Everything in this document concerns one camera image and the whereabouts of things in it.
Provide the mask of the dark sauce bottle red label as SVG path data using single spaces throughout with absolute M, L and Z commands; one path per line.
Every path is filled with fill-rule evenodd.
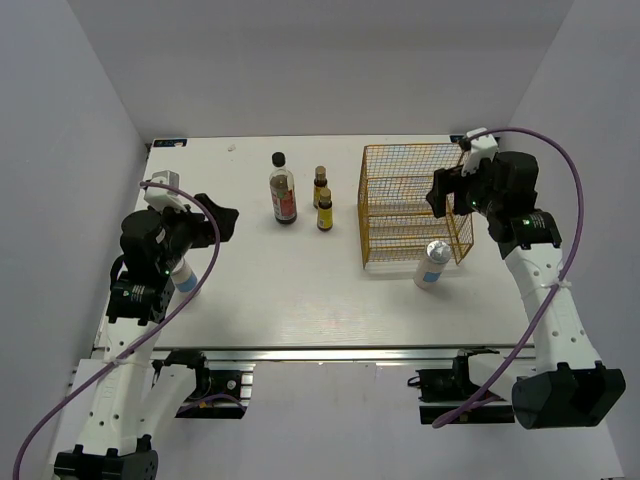
M 297 219 L 297 205 L 293 173 L 286 167 L 282 152 L 271 156 L 274 170 L 269 177 L 274 217 L 280 224 L 292 224 Z

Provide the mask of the white granule jar silver lid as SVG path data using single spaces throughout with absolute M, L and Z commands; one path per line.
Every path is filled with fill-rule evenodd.
M 427 289 L 436 283 L 451 257 L 451 247 L 445 241 L 435 240 L 427 244 L 413 276 L 414 284 L 420 289 Z

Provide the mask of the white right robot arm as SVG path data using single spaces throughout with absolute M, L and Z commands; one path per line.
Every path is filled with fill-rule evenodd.
M 539 168 L 534 156 L 502 152 L 480 160 L 469 173 L 462 166 L 439 169 L 426 199 L 441 217 L 446 205 L 456 215 L 477 212 L 514 278 L 529 325 L 521 345 L 532 340 L 533 372 L 518 368 L 512 351 L 470 353 L 451 374 L 453 390 L 466 400 L 433 421 L 440 428 L 498 397 L 511 403 L 526 429 L 595 427 L 626 389 L 623 373 L 607 368 L 583 328 L 562 257 L 553 216 L 536 206 Z

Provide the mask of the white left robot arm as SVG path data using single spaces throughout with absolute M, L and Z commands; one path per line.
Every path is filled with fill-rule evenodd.
M 171 279 L 191 249 L 231 239 L 239 213 L 200 193 L 173 196 L 129 214 L 121 223 L 122 254 L 111 271 L 104 363 L 87 421 L 74 448 L 57 454 L 60 479 L 153 479 L 161 428 L 187 400 L 205 396 L 211 374 L 201 355 L 180 353 L 159 382 L 142 392 L 151 355 L 175 290 Z

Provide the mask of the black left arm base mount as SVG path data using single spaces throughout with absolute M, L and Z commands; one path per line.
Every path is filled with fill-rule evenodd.
M 244 417 L 249 395 L 242 392 L 248 383 L 246 372 L 238 369 L 215 369 L 204 352 L 194 349 L 175 349 L 165 359 L 151 362 L 154 369 L 152 385 L 155 385 L 165 367 L 182 365 L 195 375 L 195 389 L 185 399 L 176 413 L 186 419 L 237 419 Z

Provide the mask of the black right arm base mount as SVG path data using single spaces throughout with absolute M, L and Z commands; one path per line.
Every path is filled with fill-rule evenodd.
M 419 413 L 422 425 L 431 425 L 437 417 L 449 409 L 455 409 L 479 389 L 470 381 L 468 369 L 468 358 L 479 354 L 488 354 L 491 358 L 499 355 L 497 350 L 488 348 L 462 349 L 450 367 L 417 370 L 416 375 L 407 380 L 409 388 L 420 392 Z M 502 405 L 502 402 L 503 399 L 498 398 L 496 402 L 467 411 L 454 424 L 514 424 L 512 407 Z

